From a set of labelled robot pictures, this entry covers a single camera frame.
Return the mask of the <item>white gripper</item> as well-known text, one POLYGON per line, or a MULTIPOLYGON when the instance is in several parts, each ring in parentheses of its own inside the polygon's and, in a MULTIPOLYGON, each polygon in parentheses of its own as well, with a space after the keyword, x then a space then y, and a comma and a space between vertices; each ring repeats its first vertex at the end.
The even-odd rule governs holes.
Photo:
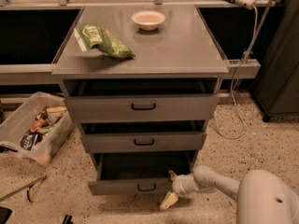
POLYGON ((200 190, 199 184, 195 181, 193 174, 177 175, 174 171, 169 170, 170 179, 172 180, 172 191, 168 191, 160 205, 161 210, 166 210, 178 201, 179 197, 185 197, 188 194, 196 193, 200 190))

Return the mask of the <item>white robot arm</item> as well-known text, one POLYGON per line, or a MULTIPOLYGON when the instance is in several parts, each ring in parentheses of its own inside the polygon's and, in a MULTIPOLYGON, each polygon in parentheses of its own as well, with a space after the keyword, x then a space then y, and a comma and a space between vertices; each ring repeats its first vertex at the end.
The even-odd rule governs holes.
POLYGON ((236 201, 236 224, 299 224, 299 195, 282 179, 265 170, 248 171, 238 181, 205 165, 188 175, 169 171, 172 190, 160 205, 168 209, 191 193, 217 189, 236 201))

